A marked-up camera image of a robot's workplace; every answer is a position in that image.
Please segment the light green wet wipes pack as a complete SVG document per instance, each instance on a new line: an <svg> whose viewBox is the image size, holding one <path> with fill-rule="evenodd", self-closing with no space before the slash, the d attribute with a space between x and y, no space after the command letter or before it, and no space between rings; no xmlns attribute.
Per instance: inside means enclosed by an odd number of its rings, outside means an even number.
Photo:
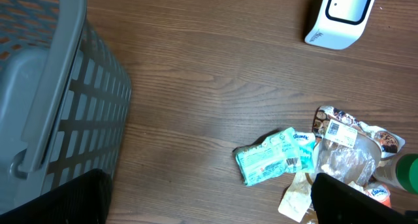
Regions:
<svg viewBox="0 0 418 224"><path fill-rule="evenodd" d="M260 144L235 149L234 158L246 186L302 170L294 133L295 129L290 127L266 137Z"/></svg>

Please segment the white barcode scanner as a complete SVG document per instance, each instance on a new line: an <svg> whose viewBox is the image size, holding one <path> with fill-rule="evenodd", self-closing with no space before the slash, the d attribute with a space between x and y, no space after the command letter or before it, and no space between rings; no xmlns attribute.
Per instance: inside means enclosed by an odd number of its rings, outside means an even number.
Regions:
<svg viewBox="0 0 418 224"><path fill-rule="evenodd" d="M343 50L363 34L375 0L313 0L304 42Z"/></svg>

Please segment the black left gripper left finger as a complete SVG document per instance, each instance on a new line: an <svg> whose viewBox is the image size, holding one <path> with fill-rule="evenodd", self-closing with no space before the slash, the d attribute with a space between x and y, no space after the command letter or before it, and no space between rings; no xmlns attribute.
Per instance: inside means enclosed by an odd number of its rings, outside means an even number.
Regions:
<svg viewBox="0 0 418 224"><path fill-rule="evenodd" d="M93 169L1 215L1 223L104 224L112 199L112 177Z"/></svg>

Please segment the teal white tissue pack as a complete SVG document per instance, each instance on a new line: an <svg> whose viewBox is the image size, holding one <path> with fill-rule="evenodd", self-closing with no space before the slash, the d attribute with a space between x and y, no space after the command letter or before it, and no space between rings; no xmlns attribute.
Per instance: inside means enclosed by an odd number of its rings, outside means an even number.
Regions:
<svg viewBox="0 0 418 224"><path fill-rule="evenodd" d="M313 173L315 171L313 151L315 147L315 135L295 131L293 138L298 144L302 172Z"/></svg>

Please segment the grey plastic mesh basket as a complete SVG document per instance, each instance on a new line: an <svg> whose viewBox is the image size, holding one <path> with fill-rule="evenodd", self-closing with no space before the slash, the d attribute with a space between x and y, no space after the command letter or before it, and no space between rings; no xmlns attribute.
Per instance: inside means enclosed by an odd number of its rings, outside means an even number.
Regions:
<svg viewBox="0 0 418 224"><path fill-rule="evenodd" d="M1 0L1 212L116 169L129 75L87 0Z"/></svg>

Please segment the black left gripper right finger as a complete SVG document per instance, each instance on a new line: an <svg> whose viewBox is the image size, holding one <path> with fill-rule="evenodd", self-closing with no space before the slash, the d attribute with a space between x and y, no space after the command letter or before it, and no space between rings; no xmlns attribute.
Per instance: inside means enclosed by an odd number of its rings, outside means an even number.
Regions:
<svg viewBox="0 0 418 224"><path fill-rule="evenodd" d="M417 224L416 211L401 214L325 173L316 176L311 198L320 223Z"/></svg>

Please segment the green lid seasoning jar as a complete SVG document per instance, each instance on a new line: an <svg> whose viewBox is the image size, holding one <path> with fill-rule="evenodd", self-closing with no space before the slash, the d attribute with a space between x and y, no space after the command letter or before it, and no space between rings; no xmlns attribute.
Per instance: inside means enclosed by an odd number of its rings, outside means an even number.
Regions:
<svg viewBox="0 0 418 224"><path fill-rule="evenodd" d="M375 169L373 177L387 185L417 194L417 154L393 157L385 166Z"/></svg>

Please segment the orange tissue pack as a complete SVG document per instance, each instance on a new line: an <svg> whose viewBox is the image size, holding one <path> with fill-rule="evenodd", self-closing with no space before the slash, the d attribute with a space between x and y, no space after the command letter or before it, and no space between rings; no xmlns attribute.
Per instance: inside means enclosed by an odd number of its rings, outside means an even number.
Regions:
<svg viewBox="0 0 418 224"><path fill-rule="evenodd" d="M389 188L381 182L371 182L365 187L366 194L381 204L391 207Z"/></svg>

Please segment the brown white snack pouch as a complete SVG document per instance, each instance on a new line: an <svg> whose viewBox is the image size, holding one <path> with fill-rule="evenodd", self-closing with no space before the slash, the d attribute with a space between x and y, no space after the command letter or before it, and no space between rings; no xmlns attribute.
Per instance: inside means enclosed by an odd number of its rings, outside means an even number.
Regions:
<svg viewBox="0 0 418 224"><path fill-rule="evenodd" d="M298 223L314 222L308 209L312 204L312 184L319 173L363 193L374 171L397 155L405 144L400 136L359 121L333 106L317 109L312 134L313 169L295 174L278 207L279 213Z"/></svg>

